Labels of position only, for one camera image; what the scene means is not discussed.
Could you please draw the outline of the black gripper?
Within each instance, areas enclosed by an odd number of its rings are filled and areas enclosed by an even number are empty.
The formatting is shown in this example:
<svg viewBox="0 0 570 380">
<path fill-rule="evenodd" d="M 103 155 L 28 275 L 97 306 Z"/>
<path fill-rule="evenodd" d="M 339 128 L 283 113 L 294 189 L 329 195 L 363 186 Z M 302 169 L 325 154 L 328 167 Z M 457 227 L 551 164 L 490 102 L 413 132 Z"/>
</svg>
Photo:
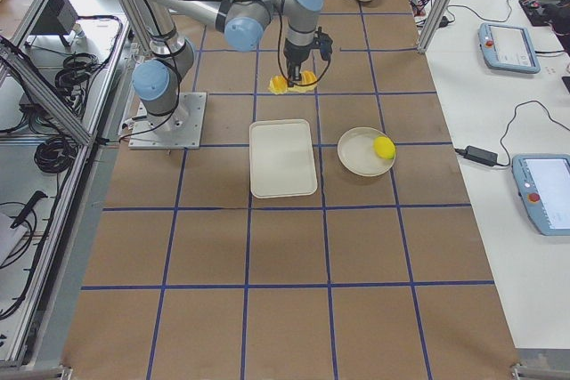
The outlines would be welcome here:
<svg viewBox="0 0 570 380">
<path fill-rule="evenodd" d="M 287 67 L 287 85 L 300 85 L 302 83 L 301 67 L 308 59 L 311 52 L 311 45 L 297 45 L 290 41 L 286 41 L 284 45 L 284 55 Z"/>
</svg>

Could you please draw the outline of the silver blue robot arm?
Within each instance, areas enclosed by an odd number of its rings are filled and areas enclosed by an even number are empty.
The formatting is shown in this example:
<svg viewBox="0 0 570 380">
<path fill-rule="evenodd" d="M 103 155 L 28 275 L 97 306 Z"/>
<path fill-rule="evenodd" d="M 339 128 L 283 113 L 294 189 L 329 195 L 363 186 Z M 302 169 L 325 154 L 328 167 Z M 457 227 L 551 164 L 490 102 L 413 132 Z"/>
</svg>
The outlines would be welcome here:
<svg viewBox="0 0 570 380">
<path fill-rule="evenodd" d="M 313 50 L 330 62 L 332 41 L 318 25 L 324 0 L 142 0 L 175 10 L 215 28 L 226 43 L 239 52 L 254 50 L 273 16 L 288 21 L 288 32 L 278 58 L 285 88 L 306 89 L 317 83 L 301 68 Z"/>
</svg>

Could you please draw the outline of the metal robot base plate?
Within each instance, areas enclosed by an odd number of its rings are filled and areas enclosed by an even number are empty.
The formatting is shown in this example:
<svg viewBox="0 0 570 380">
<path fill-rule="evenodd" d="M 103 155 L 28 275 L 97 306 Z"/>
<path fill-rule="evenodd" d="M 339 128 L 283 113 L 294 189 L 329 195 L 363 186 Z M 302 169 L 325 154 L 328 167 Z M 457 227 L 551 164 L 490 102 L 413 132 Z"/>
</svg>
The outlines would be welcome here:
<svg viewBox="0 0 570 380">
<path fill-rule="evenodd" d="M 207 94 L 180 93 L 178 107 L 168 121 L 148 116 L 143 103 L 139 103 L 141 120 L 134 122 L 128 147 L 133 150 L 198 149 L 206 110 Z"/>
</svg>

